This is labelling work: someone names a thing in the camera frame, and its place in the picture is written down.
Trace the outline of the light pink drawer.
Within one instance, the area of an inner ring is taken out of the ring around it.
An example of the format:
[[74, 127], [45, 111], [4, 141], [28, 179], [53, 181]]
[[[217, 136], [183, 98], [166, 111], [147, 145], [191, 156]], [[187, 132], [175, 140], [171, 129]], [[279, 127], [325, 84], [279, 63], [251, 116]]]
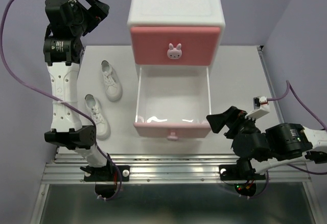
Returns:
[[141, 137], [205, 138], [211, 131], [212, 112], [207, 66], [141, 65], [136, 115]]

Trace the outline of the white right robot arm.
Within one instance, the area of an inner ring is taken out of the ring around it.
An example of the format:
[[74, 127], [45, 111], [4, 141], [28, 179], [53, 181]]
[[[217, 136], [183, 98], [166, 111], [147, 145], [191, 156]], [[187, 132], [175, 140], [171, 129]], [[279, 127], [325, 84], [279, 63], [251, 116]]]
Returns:
[[207, 115], [213, 133], [224, 133], [232, 140], [231, 149], [238, 156], [233, 165], [221, 165], [225, 181], [263, 180], [267, 170], [293, 162], [326, 162], [326, 131], [312, 130], [297, 123], [280, 123], [262, 132], [256, 121], [270, 112], [268, 103], [251, 112], [231, 106], [220, 114]]

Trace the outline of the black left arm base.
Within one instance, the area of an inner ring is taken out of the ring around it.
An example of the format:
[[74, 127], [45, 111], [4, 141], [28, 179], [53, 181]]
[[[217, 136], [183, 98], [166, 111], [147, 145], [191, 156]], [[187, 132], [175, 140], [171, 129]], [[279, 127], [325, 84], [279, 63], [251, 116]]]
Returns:
[[119, 165], [113, 166], [107, 163], [103, 167], [81, 166], [80, 169], [84, 172], [85, 182], [129, 182], [130, 166]]

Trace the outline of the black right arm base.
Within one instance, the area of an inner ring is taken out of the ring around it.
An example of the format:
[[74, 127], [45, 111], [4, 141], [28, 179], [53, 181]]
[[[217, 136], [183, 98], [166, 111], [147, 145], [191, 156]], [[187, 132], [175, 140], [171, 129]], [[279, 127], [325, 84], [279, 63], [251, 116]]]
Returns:
[[264, 175], [255, 173], [250, 162], [238, 162], [237, 164], [224, 164], [219, 166], [220, 179], [223, 181], [252, 181], [265, 180]]

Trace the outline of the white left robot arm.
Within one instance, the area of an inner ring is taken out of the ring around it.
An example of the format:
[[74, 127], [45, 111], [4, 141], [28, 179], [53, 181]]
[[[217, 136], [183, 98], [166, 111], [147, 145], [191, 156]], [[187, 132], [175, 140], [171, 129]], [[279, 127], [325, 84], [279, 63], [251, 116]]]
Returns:
[[113, 167], [99, 151], [96, 127], [83, 125], [82, 113], [77, 111], [77, 79], [83, 45], [81, 37], [93, 31], [109, 13], [109, 6], [99, 0], [86, 0], [84, 7], [78, 0], [45, 0], [49, 20], [44, 38], [43, 53], [51, 79], [53, 118], [46, 132], [46, 142], [64, 146], [86, 159], [102, 180], [113, 176]]

